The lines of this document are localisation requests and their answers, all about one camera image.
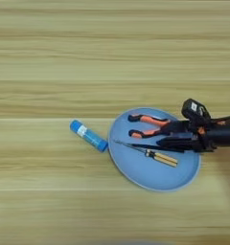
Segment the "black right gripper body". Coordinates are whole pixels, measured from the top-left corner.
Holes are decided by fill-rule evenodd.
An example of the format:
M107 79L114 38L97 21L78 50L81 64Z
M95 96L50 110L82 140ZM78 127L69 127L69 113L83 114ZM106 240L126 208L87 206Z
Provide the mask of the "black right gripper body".
M193 151L214 152L230 146L230 116L212 119L197 117L192 121Z

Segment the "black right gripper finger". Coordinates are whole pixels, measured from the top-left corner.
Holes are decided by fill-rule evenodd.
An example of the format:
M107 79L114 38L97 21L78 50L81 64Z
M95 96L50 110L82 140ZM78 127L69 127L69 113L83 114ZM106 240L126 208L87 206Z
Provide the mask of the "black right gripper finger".
M177 133L166 136L156 142L165 148L196 150L198 148L197 136L193 133Z
M189 131L189 121L170 121L165 126L165 131L167 133L182 133Z

